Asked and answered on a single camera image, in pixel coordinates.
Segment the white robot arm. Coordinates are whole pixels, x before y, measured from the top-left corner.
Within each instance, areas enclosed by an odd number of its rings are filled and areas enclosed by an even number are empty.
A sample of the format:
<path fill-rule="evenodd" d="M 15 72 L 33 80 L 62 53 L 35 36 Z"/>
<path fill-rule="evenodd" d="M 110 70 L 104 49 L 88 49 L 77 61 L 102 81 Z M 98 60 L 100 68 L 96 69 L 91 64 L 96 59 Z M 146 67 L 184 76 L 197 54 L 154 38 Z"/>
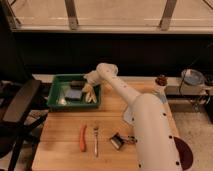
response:
<path fill-rule="evenodd" d="M 183 171 L 179 152 L 162 101 L 152 93 L 140 93 L 117 76 L 114 64 L 100 63 L 84 78 L 92 85 L 107 81 L 128 104 L 136 139 L 140 171 Z"/>

